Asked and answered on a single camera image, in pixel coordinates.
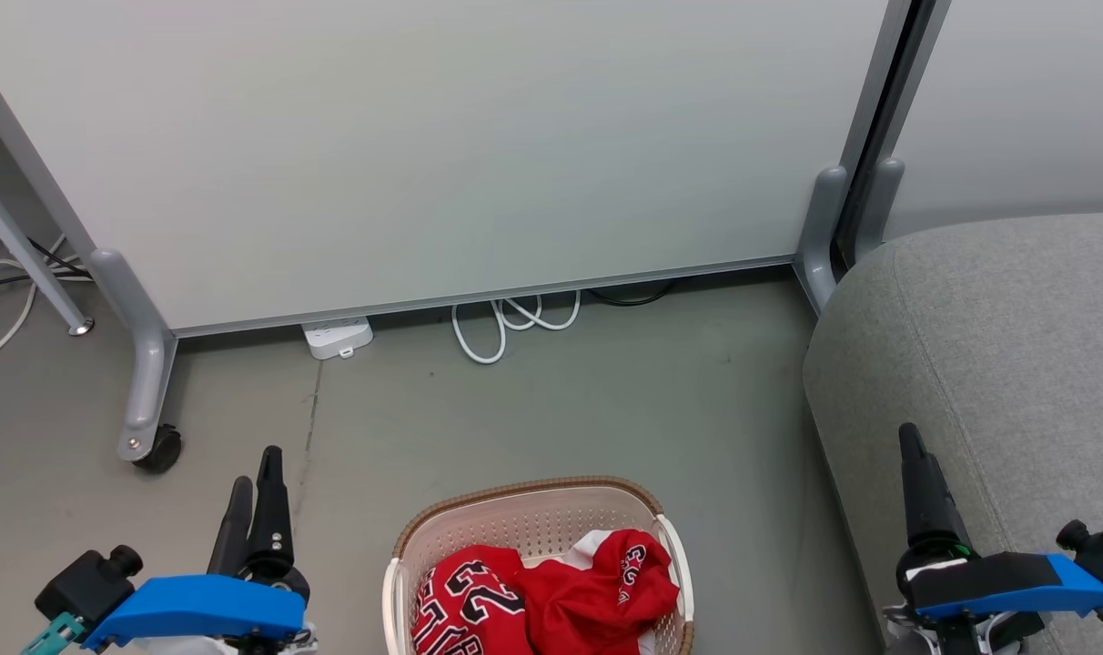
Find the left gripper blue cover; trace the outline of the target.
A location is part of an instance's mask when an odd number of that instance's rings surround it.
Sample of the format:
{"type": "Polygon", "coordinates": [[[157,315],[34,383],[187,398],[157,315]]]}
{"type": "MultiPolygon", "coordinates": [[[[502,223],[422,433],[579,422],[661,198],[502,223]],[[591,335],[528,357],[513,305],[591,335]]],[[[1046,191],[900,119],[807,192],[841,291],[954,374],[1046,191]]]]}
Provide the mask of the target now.
{"type": "Polygon", "coordinates": [[[247,476],[234,480],[206,573],[133,586],[141,560],[131,548],[83,554],[83,649],[140,641],[278,654],[306,635],[308,584],[295,569],[281,448],[263,451],[251,515],[253,488],[247,476]]]}

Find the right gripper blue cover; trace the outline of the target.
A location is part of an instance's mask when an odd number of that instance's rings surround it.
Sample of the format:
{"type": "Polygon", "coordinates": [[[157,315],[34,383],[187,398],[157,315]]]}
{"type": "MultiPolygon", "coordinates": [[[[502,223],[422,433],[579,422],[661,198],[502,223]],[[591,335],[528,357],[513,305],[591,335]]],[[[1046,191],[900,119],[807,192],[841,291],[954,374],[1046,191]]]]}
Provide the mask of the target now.
{"type": "Polygon", "coordinates": [[[1058,554],[978,556],[941,463],[914,423],[898,427],[904,593],[885,606],[893,647],[917,654],[1020,654],[1052,614],[1103,623],[1103,538],[1058,538],[1058,554]]]}

